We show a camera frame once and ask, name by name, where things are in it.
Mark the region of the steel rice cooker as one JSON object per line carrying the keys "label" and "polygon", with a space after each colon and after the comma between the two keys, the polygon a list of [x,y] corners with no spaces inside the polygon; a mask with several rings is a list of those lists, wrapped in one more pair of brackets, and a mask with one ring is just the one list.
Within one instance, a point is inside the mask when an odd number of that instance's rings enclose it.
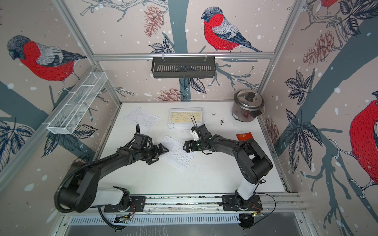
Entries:
{"label": "steel rice cooker", "polygon": [[242,89],[234,94],[232,116],[235,120],[249,123],[262,114],[264,100],[251,89]]}

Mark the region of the red small packet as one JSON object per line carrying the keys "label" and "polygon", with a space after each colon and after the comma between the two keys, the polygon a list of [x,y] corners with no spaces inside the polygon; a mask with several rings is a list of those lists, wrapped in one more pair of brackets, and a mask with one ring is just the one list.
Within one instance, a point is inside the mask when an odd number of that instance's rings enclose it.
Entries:
{"label": "red small packet", "polygon": [[252,133],[250,133],[250,132],[249,133],[237,134],[236,137],[237,137],[237,139],[239,141],[247,141],[249,139],[253,139],[254,138],[253,135],[252,135]]}

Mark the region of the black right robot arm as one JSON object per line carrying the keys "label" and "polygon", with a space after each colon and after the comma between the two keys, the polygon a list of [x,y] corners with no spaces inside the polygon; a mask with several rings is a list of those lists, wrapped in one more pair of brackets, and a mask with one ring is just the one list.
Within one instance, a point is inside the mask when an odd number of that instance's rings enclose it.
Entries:
{"label": "black right robot arm", "polygon": [[235,158],[243,179],[228,205],[240,210],[257,208],[253,204],[256,189],[264,182],[262,178],[273,168],[273,163],[260,145],[253,138],[236,141],[220,135],[212,135],[204,124],[193,126],[191,134],[194,139],[184,142],[185,152],[204,153],[207,150],[209,151],[207,154],[221,152]]}

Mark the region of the aluminium frame rail base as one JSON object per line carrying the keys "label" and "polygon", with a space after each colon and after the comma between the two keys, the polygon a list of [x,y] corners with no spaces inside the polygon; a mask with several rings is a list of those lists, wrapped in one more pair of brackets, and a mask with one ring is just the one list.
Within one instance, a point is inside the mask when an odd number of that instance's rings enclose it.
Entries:
{"label": "aluminium frame rail base", "polygon": [[250,207],[248,210],[240,210],[235,206],[229,206],[233,194],[184,194],[184,195],[131,195],[123,192],[111,194],[98,194],[94,203],[87,210],[95,210],[103,207],[107,213],[217,213],[239,212],[256,215],[270,212],[307,212],[299,195],[291,193],[258,193],[255,195],[253,204],[257,208]]}

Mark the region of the green keyboard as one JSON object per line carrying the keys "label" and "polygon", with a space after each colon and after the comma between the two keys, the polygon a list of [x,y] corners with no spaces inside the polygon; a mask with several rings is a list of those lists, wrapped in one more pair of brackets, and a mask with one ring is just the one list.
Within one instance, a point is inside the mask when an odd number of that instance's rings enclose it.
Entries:
{"label": "green keyboard", "polygon": [[179,124],[179,123],[169,123],[168,127],[170,129],[178,129],[178,130],[190,130],[192,127],[194,127],[193,124]]}

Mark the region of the white keyboard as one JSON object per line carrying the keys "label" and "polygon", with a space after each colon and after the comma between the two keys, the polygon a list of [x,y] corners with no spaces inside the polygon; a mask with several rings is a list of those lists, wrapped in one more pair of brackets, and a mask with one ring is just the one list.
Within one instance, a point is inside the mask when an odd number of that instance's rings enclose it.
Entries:
{"label": "white keyboard", "polygon": [[186,171],[189,163],[195,156],[194,152],[185,152],[183,150],[184,144],[180,143],[179,141],[173,139],[172,137],[166,135],[162,141],[163,144],[169,152],[163,154],[161,158],[168,162],[169,164],[173,165],[180,171]]}
{"label": "white keyboard", "polygon": [[139,124],[144,130],[150,130],[159,120],[159,117],[136,107],[124,117],[124,120],[133,125]]}

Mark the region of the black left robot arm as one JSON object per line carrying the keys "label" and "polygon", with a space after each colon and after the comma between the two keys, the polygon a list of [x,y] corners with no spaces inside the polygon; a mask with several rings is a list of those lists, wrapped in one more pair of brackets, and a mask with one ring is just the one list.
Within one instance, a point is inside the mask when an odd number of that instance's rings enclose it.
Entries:
{"label": "black left robot arm", "polygon": [[94,203],[98,183],[103,177],[137,161],[151,165],[168,152],[163,144],[153,144],[151,137],[136,134],[131,142],[110,156],[89,163],[77,162],[54,194],[55,208],[61,213],[84,212]]}

